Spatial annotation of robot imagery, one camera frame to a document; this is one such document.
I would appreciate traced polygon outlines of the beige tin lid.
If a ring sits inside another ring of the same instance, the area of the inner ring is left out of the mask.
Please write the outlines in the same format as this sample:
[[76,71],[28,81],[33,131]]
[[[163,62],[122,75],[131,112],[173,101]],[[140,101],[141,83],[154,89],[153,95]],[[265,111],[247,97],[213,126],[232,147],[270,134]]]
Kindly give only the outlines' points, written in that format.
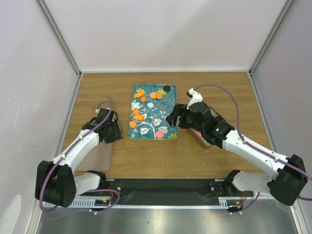
[[113,157],[114,144],[101,142],[93,148],[76,168],[78,172],[89,170],[106,172],[110,170]]

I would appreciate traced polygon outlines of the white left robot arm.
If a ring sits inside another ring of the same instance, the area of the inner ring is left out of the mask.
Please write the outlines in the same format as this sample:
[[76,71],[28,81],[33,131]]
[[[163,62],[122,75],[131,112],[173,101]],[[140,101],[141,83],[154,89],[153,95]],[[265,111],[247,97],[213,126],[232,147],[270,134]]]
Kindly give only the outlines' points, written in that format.
[[60,155],[38,165],[35,198],[40,203],[67,208],[78,195],[90,191],[102,195],[107,191],[106,175],[102,172],[89,170],[82,176],[74,176],[78,165],[100,143],[122,139],[117,113],[104,108],[98,108],[96,113]]

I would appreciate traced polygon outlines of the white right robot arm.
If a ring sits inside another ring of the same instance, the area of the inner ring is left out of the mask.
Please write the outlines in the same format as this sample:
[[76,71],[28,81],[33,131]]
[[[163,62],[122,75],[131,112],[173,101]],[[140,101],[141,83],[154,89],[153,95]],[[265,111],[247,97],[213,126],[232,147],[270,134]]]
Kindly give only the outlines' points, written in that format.
[[308,182],[303,159],[273,152],[243,136],[204,102],[187,106],[176,104],[166,117],[172,127],[192,129],[211,144],[241,156],[262,170],[261,174],[232,171],[224,184],[225,192],[235,196],[241,191],[269,193],[280,203],[291,206]]

